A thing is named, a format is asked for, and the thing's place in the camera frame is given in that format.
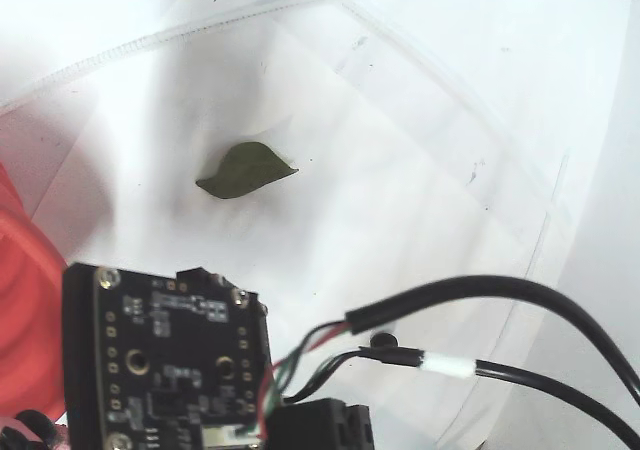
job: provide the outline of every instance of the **mounting hole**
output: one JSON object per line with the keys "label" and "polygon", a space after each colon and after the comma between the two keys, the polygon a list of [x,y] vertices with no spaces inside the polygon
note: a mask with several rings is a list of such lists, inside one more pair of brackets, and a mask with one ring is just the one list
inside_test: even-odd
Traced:
{"label": "mounting hole", "polygon": [[129,350],[127,353],[127,368],[134,375],[144,375],[151,366],[149,359],[140,350]]}
{"label": "mounting hole", "polygon": [[216,361],[216,367],[218,367],[218,372],[223,380],[231,380],[233,378],[234,366],[233,360],[229,357],[220,357]]}

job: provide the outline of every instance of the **red wire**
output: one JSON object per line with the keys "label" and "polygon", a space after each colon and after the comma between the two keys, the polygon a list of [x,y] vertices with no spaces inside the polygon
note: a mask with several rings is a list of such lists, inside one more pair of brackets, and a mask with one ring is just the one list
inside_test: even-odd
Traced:
{"label": "red wire", "polygon": [[341,323],[340,325],[336,325],[330,331],[328,331],[320,340],[318,340],[316,343],[311,345],[311,347],[309,347],[309,350],[307,350],[304,353],[308,353],[308,352],[310,352],[312,350],[315,350],[320,345],[324,345],[325,343],[327,343],[332,338],[337,337],[338,335],[340,335],[348,327],[349,327],[349,324],[347,322]]}
{"label": "red wire", "polygon": [[[349,328],[349,324],[347,322],[341,323],[340,325],[336,325],[334,328],[329,330],[325,335],[322,336],[322,338],[320,338],[316,343],[314,343],[311,347],[309,347],[308,350],[305,350],[303,353],[309,353],[312,350],[315,350],[316,348],[318,348],[319,346],[324,345],[332,338],[340,335],[347,328]],[[267,369],[265,370],[264,378],[262,379],[262,383],[260,384],[260,390],[258,391],[258,400],[257,400],[258,410],[257,411],[258,411],[258,426],[260,428],[260,434],[258,435],[258,438],[260,440],[266,441],[268,438],[267,422],[266,422],[266,416],[264,414],[264,408],[263,408],[264,399],[266,397],[267,389],[269,388],[269,382],[273,381],[273,373],[278,367],[280,367],[280,365],[282,365],[282,362],[284,362],[284,360],[280,360],[275,365],[267,367]]]}

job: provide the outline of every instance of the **black cable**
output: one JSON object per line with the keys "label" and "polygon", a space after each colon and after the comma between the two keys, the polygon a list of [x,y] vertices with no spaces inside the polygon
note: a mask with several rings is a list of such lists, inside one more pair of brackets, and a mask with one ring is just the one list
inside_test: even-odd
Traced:
{"label": "black cable", "polygon": [[4,427],[0,433],[0,450],[50,450],[44,442],[32,442],[24,434],[11,427]]}
{"label": "black cable", "polygon": [[477,297],[509,298],[554,312],[580,330],[600,351],[640,405],[640,378],[611,337],[591,315],[559,292],[514,277],[467,276],[429,283],[346,314],[354,335],[393,322],[411,313],[454,300]]}
{"label": "black cable", "polygon": [[640,436],[624,420],[593,398],[564,383],[527,370],[484,360],[476,360],[476,375],[516,383],[559,398],[598,420],[617,435],[627,447],[634,450],[640,449]]}
{"label": "black cable", "polygon": [[284,397],[284,403],[286,405],[291,405],[293,403],[301,402],[305,398],[310,397],[318,390],[320,390],[320,387],[327,383],[327,380],[329,380],[331,376],[336,373],[336,370],[338,370],[338,368],[340,368],[343,363],[354,357],[362,356],[362,350],[353,350],[351,352],[345,352],[335,356],[333,360],[331,360],[321,372],[318,372],[317,374],[312,376],[307,384],[302,387],[302,389],[298,393],[290,397]]}
{"label": "black cable", "polygon": [[333,357],[324,368],[316,372],[298,393],[291,397],[284,397],[284,403],[291,405],[310,397],[331,378],[342,364],[354,357],[368,358],[381,363],[415,368],[422,364],[424,351],[405,347],[360,347],[359,350],[341,353]]}
{"label": "black cable", "polygon": [[290,354],[287,358],[288,359],[293,359],[292,362],[288,365],[287,368],[287,376],[285,378],[285,380],[282,382],[282,384],[280,385],[280,388],[278,388],[278,392],[280,392],[281,394],[289,387],[289,385],[291,384],[291,380],[293,380],[293,376],[296,373],[296,370],[298,369],[298,364],[300,363],[300,357],[302,356],[302,351],[304,350],[304,348],[307,346],[307,343],[309,343],[309,340],[311,340],[311,338],[320,330],[324,330],[325,328],[329,328],[329,327],[335,327],[336,325],[342,325],[344,323],[344,321],[342,320],[338,320],[335,322],[329,322],[329,323],[324,323],[322,325],[318,325],[317,327],[315,327],[314,329],[312,329],[309,333],[307,333],[305,335],[305,337],[302,339],[302,342],[300,342],[300,345],[298,345]]}
{"label": "black cable", "polygon": [[[378,352],[371,352],[371,350],[377,349],[361,347],[359,350],[353,350],[335,356],[321,371],[314,374],[298,393],[291,397],[285,397],[284,403],[291,405],[310,397],[317,392],[327,382],[327,380],[329,380],[329,378],[331,378],[341,365],[354,357],[364,357],[383,361],[384,357],[380,358],[381,355]],[[385,360],[386,361],[383,361],[383,363],[391,363],[390,359]],[[627,425],[624,420],[600,402],[594,400],[588,395],[585,395],[579,390],[570,387],[569,385],[565,385],[562,382],[558,382],[557,380],[544,375],[484,360],[476,360],[475,373],[479,377],[493,378],[523,385],[556,397],[598,420],[618,436],[618,438],[620,438],[620,440],[622,440],[629,448],[633,450],[640,450],[640,436],[638,436],[638,434],[629,425]]]}
{"label": "black cable", "polygon": [[44,413],[37,410],[23,410],[15,418],[31,430],[48,448],[54,448],[59,443],[60,437],[56,426]]}

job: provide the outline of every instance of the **black cable sleeve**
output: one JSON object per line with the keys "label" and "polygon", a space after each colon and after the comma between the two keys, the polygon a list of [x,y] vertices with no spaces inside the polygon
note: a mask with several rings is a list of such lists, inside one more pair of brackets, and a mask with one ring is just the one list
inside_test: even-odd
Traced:
{"label": "black cable sleeve", "polygon": [[404,367],[419,367],[424,360],[424,350],[407,347],[360,347],[363,357],[377,360],[390,365]]}
{"label": "black cable sleeve", "polygon": [[514,277],[466,276],[440,280],[347,312],[356,335],[419,310],[465,298],[520,300],[556,313],[575,326],[600,351],[640,405],[640,379],[611,337],[573,300],[539,283]]}
{"label": "black cable sleeve", "polygon": [[634,450],[640,449],[640,436],[624,420],[600,402],[569,385],[544,375],[484,360],[476,360],[476,375],[534,388],[556,397],[598,420],[617,435],[627,447]]}

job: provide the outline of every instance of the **plastic container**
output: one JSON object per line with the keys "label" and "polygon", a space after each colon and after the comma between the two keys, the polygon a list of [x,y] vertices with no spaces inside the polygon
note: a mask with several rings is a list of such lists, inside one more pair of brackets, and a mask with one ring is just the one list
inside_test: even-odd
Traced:
{"label": "plastic container", "polygon": [[33,408],[57,420],[64,413],[64,268],[0,164],[0,415]]}

